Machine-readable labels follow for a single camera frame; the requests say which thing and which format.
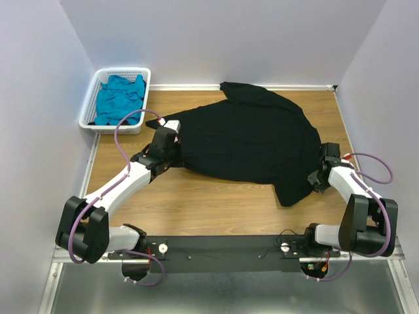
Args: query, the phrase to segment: wooden tabletop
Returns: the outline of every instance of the wooden tabletop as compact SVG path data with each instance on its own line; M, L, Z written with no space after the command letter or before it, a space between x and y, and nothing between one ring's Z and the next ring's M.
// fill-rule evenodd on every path
M281 91L304 111L322 142L350 152L335 97L330 91ZM220 91L150 92L148 109L161 115L224 99ZM145 121L154 117L146 114ZM139 135L120 135L128 156L151 142L154 130L143 125ZM97 190L125 166L112 135L102 135L88 193ZM340 224L345 203L336 190L311 193L292 207L282 207L272 185L233 182L172 168L133 195L112 217L111 225L130 223L152 236L278 234L290 228L303 232L311 222Z

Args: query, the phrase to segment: black t-shirt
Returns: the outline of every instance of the black t-shirt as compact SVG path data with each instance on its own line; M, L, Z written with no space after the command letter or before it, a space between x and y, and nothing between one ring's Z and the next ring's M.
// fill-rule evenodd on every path
M291 206L312 191L319 134L302 109L265 88L224 82L226 100L165 116L181 122L181 160L190 170L233 181L273 184ZM156 120L146 125L157 128Z

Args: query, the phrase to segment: gray wall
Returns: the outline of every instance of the gray wall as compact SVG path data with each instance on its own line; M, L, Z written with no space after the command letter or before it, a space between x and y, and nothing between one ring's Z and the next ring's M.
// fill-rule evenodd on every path
M419 3L388 0L337 90L355 150L383 157L394 169L377 186L399 204L399 234L410 279L419 296ZM361 160L377 177L386 172Z
M153 84L338 84L385 0L61 0L96 69Z
M92 134L77 124L93 73L55 0L0 0L0 312L37 313L64 202Z

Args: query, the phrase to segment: blue towel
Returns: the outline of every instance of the blue towel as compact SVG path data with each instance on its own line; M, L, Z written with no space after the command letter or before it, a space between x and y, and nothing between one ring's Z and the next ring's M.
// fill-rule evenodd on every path
M118 75L111 75L107 84L101 85L102 89L96 100L97 117L94 119L96 125L116 126L128 113L142 108L145 82L141 74L134 83ZM133 114L126 120L131 125L137 124L141 114Z

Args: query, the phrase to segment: laundry basket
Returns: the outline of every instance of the laundry basket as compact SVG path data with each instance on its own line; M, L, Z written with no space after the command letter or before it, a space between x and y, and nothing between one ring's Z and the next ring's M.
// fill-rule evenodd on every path
M101 84L107 84L107 81L111 75L118 75L124 77L131 82L135 82L137 75L143 75L145 81L145 93L144 93L144 102L142 109L145 109L147 106L147 98L149 96L150 88L150 77L151 72L145 67L109 67L107 69L101 69L96 71L93 76L92 82L90 83L89 89L84 99L82 112L79 119L80 127L84 129L91 129L98 134L112 134L115 132L116 126L91 126L90 122L93 122L96 117L96 99L98 97L98 92L101 89ZM118 129L118 134L138 134L141 131L141 125L144 121L144 113L141 113L139 122L132 126L120 126Z

